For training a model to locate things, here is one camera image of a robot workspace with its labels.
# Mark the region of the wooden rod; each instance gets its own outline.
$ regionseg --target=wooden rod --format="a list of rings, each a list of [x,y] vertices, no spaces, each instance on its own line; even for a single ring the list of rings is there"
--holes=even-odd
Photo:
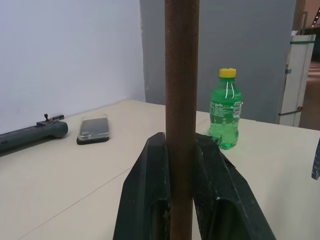
[[[198,77],[199,0],[165,0],[165,123],[171,240],[191,240]]]

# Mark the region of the white table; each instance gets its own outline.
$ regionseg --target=white table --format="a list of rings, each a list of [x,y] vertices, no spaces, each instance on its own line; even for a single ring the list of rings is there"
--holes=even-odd
[[[99,114],[108,115],[110,140],[77,145],[81,117]],[[125,100],[65,121],[64,139],[0,158],[1,240],[111,240],[122,184],[146,140],[165,131],[165,107]],[[197,112],[196,123],[205,134],[209,114]],[[248,181],[276,238],[319,239],[320,182],[311,170],[320,132],[245,119],[239,131],[237,146],[223,153]]]

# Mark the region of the green plastic bottle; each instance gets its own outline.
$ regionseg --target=green plastic bottle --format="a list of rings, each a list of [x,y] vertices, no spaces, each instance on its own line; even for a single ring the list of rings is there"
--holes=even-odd
[[[236,75],[234,68],[220,69],[220,82],[211,94],[208,134],[222,149],[234,147],[239,137],[242,97],[235,83]]]

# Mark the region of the gray wall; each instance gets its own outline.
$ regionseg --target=gray wall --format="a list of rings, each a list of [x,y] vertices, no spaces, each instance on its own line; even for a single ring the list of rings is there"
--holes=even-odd
[[[146,101],[165,103],[164,0],[140,0]],[[208,112],[220,68],[236,68],[242,118],[276,123],[295,0],[200,0],[197,109]]]

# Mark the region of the phone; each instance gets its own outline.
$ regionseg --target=phone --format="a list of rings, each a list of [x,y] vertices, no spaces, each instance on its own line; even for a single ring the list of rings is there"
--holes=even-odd
[[[107,115],[95,117],[83,117],[81,119],[80,132],[76,139],[78,145],[103,143],[110,138]]]

